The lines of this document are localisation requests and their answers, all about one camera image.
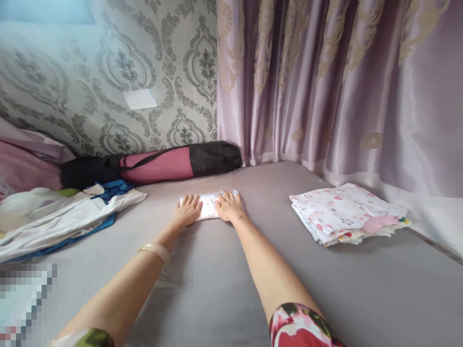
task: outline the folded baby clothes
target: folded baby clothes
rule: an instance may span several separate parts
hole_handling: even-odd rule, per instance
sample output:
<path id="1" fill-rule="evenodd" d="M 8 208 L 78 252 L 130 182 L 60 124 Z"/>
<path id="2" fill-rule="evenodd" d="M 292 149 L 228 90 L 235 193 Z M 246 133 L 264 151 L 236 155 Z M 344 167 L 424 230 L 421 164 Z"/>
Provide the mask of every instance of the folded baby clothes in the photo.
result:
<path id="1" fill-rule="evenodd" d="M 326 247 L 339 242 L 359 244 L 370 236 L 390 236 L 411 224 L 405 218 L 406 208 L 387 203 L 352 183 L 290 199 L 313 238 Z"/>
<path id="2" fill-rule="evenodd" d="M 236 190 L 231 190 L 233 193 L 233 196 L 235 196 L 235 199 L 237 198 L 236 195 L 238 192 Z M 210 219 L 210 218 L 219 218 L 219 215 L 216 210 L 216 201 L 218 201 L 218 195 L 222 194 L 222 196 L 225 194 L 225 192 L 222 190 L 217 193 L 211 193 L 211 194 L 200 194 L 199 195 L 199 201 L 203 203 L 203 208 L 201 209 L 201 214 L 196 220 L 203 220 L 203 219 Z"/>

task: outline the mattress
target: mattress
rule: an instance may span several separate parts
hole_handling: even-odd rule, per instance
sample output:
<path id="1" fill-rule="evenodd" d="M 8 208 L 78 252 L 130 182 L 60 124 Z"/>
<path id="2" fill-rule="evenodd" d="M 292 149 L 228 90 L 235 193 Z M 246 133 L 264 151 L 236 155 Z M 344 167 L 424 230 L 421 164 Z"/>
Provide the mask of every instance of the mattress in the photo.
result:
<path id="1" fill-rule="evenodd" d="M 57 263 L 50 298 L 56 309 L 37 325 L 57 334 L 161 231 L 181 196 L 236 189 L 251 220 L 347 346 L 461 345 L 463 267 L 404 229 L 357 246 L 320 246 L 288 196 L 324 187 L 331 185 L 292 162 L 139 187 L 147 199 L 120 212 L 113 226 L 40 259 Z M 203 220 L 183 231 L 127 346 L 270 346 L 264 311 L 230 224 Z"/>

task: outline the pink yoga mat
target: pink yoga mat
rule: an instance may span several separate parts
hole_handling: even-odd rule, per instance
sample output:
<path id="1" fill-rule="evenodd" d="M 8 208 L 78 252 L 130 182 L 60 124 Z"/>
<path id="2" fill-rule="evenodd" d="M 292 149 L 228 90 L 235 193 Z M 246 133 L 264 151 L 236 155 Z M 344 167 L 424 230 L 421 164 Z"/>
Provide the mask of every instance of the pink yoga mat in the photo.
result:
<path id="1" fill-rule="evenodd" d="M 120 167 L 132 167 L 140 160 L 158 152 L 131 154 L 125 160 L 122 158 L 119 165 Z M 193 170 L 190 163 L 190 148 L 179 147 L 168 151 L 144 165 L 121 173 L 121 177 L 134 184 L 191 178 Z"/>

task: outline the damask wallpaper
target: damask wallpaper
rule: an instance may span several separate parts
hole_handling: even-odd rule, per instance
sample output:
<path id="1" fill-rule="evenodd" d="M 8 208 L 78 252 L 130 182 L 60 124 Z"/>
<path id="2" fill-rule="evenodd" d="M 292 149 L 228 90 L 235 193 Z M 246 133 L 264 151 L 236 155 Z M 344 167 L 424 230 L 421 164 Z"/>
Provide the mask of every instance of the damask wallpaper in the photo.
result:
<path id="1" fill-rule="evenodd" d="M 88 0 L 95 25 L 0 22 L 0 114 L 78 155 L 217 139 L 215 0 Z M 122 91 L 153 88 L 132 111 Z"/>

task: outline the left hand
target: left hand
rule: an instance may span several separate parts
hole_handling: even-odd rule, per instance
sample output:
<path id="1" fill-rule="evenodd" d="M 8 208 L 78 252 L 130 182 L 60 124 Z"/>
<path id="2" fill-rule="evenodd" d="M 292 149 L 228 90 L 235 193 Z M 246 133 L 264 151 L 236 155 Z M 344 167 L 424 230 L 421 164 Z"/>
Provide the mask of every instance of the left hand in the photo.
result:
<path id="1" fill-rule="evenodd" d="M 183 198 L 182 204 L 177 203 L 173 222 L 179 227 L 187 227 L 199 217 L 203 203 L 198 203 L 199 195 L 190 195 Z"/>

